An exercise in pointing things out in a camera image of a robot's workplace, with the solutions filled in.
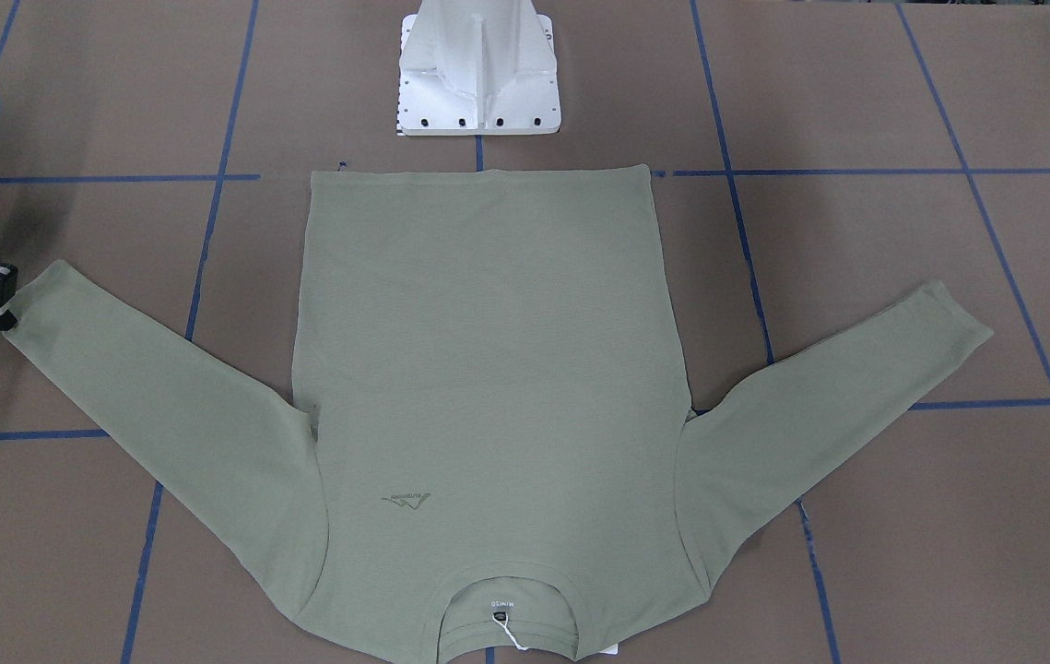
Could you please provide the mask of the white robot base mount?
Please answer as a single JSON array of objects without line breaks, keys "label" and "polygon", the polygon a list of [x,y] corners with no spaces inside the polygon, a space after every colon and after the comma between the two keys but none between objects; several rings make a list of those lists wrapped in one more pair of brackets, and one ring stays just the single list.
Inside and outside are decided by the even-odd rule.
[{"label": "white robot base mount", "polygon": [[553,21],[532,1],[423,1],[401,21],[403,137],[555,134]]}]

